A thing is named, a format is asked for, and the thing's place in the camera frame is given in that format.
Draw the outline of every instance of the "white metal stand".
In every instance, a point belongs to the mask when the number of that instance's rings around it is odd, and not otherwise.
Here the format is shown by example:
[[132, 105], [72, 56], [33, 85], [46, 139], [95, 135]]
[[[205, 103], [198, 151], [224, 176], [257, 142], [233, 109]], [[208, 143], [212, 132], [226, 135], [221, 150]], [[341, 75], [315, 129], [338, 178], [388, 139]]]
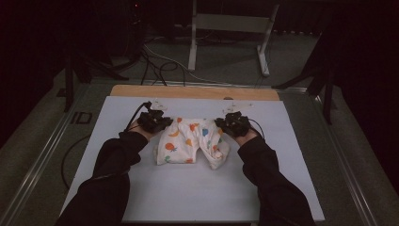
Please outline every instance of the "white metal stand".
[[275, 21], [278, 9], [279, 5], [275, 5], [273, 7], [272, 15], [270, 16], [270, 18], [204, 14], [204, 13], [197, 13], [197, 0], [193, 0], [191, 47], [188, 59], [188, 70], [193, 72], [196, 69], [197, 29], [243, 31], [243, 32], [264, 33], [263, 43], [257, 47], [258, 50], [257, 52], [258, 52], [258, 58], [261, 66], [262, 75], [269, 76], [270, 72], [267, 67], [267, 62], [264, 52], [273, 29], [273, 23]]

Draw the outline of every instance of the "white table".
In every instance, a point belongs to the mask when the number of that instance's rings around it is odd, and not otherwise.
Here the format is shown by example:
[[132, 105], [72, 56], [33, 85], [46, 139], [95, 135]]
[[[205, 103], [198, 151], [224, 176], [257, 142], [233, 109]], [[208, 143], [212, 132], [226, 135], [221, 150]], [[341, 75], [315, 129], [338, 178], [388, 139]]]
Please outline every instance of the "white table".
[[[117, 137], [143, 102], [153, 97], [107, 97], [102, 112], [73, 180], [64, 207], [79, 185], [91, 176], [103, 143]], [[222, 118], [222, 109], [232, 101], [206, 99], [158, 98], [168, 106], [164, 116], [184, 118]], [[324, 215], [302, 157], [295, 133], [283, 102], [251, 102], [243, 115], [257, 121], [265, 132], [267, 143], [277, 151], [281, 172], [306, 195], [313, 218]], [[131, 196], [123, 220], [126, 222], [256, 222], [259, 202], [256, 187], [241, 171], [237, 144], [231, 144], [226, 163], [211, 170], [201, 151], [195, 164], [156, 166], [152, 148], [159, 135], [140, 152], [142, 160], [130, 172]]]

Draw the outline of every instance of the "white cloth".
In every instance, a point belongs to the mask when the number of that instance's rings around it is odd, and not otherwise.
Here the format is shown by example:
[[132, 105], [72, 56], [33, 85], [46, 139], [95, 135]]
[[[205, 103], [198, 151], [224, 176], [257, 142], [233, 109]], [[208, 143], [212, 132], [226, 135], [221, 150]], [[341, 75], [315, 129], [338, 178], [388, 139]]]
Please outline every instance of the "white cloth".
[[156, 163], [195, 163], [196, 152], [202, 149], [211, 169], [216, 170], [226, 161], [230, 151], [222, 134], [214, 120], [176, 118], [155, 146]]

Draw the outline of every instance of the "wooden board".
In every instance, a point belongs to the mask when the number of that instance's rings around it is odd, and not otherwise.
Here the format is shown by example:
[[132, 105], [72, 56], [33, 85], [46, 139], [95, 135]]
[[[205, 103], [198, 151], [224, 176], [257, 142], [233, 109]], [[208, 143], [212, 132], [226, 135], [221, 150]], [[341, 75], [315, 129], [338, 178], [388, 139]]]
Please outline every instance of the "wooden board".
[[241, 88], [203, 88], [203, 87], [161, 87], [116, 85], [110, 96], [134, 97], [169, 97], [191, 99], [233, 98], [234, 100], [279, 101], [279, 96], [272, 89], [241, 89]]

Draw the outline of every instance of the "black sleeve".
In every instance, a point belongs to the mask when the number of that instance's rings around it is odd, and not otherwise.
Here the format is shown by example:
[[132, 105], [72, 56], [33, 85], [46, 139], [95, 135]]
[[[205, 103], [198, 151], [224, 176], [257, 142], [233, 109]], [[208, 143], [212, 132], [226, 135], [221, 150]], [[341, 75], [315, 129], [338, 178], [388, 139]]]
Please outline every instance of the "black sleeve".
[[148, 140], [135, 132], [106, 141], [101, 148], [93, 176], [79, 186], [56, 226], [120, 225], [129, 198], [130, 166], [140, 161], [138, 153]]
[[258, 187], [259, 225], [315, 225], [305, 195], [279, 172], [279, 162], [261, 137], [245, 143], [238, 154], [243, 172]]

